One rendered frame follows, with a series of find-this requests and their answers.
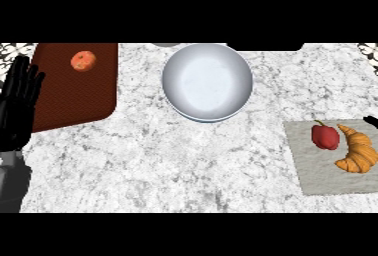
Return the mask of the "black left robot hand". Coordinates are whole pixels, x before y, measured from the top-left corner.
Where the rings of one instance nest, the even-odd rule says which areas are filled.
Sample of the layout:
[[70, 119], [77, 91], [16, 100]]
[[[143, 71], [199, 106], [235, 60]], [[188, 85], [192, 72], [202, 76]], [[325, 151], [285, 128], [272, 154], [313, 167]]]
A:
[[30, 58], [18, 56], [0, 92], [0, 152], [19, 151], [30, 141], [44, 77]]

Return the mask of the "golden croissant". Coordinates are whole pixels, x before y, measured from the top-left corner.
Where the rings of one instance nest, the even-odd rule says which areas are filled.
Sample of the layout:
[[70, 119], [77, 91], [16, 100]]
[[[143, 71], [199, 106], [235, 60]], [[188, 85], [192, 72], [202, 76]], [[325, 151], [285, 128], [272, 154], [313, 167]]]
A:
[[350, 173], [368, 173], [378, 163], [378, 151], [372, 147], [369, 136], [353, 128], [338, 124], [346, 136], [347, 154], [335, 161], [335, 166]]

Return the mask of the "grey placemat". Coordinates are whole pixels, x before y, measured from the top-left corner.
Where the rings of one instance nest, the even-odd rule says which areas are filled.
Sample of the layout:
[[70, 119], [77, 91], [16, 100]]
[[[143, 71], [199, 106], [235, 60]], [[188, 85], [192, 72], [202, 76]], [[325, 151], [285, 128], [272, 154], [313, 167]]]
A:
[[306, 195], [334, 195], [378, 192], [378, 164], [366, 174], [350, 173], [334, 162], [347, 154], [343, 132], [335, 150], [323, 150], [312, 142], [315, 121], [284, 123], [288, 144], [298, 174], [300, 185]]

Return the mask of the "white bowl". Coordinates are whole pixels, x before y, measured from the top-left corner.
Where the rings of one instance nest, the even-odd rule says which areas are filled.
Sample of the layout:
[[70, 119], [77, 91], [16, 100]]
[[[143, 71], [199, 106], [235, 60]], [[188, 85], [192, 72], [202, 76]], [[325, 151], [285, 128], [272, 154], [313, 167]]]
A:
[[227, 46], [198, 43], [170, 57], [161, 73], [163, 91], [177, 113], [201, 123], [229, 119], [253, 93], [247, 60]]

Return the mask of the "red bell pepper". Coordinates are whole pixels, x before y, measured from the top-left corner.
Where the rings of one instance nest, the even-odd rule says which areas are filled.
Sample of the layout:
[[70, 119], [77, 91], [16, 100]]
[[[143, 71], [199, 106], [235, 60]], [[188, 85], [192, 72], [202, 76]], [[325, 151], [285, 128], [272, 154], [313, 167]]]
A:
[[335, 150], [340, 144], [340, 134], [334, 127], [326, 126], [321, 120], [312, 127], [312, 142], [323, 150]]

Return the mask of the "brown cutting board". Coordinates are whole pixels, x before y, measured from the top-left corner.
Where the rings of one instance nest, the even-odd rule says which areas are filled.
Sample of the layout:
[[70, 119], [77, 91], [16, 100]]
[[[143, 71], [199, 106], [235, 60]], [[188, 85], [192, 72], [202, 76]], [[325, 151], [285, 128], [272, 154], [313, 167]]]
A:
[[[71, 59], [92, 51], [95, 67], [78, 72]], [[117, 106], [118, 44], [40, 43], [31, 63], [46, 73], [36, 104], [34, 132], [105, 119]]]

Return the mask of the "orange fruit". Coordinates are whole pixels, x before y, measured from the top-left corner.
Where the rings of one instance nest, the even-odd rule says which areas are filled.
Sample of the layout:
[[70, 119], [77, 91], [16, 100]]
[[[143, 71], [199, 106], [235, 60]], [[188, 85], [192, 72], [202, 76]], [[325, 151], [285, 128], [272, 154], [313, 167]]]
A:
[[75, 71], [89, 71], [96, 64], [96, 55], [92, 51], [80, 51], [71, 58], [71, 66]]

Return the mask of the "black appliance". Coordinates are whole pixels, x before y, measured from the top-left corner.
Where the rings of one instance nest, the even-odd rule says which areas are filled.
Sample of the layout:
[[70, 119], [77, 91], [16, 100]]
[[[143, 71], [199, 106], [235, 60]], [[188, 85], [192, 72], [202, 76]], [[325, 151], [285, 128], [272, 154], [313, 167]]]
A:
[[238, 51], [297, 51], [304, 43], [227, 43], [227, 46]]

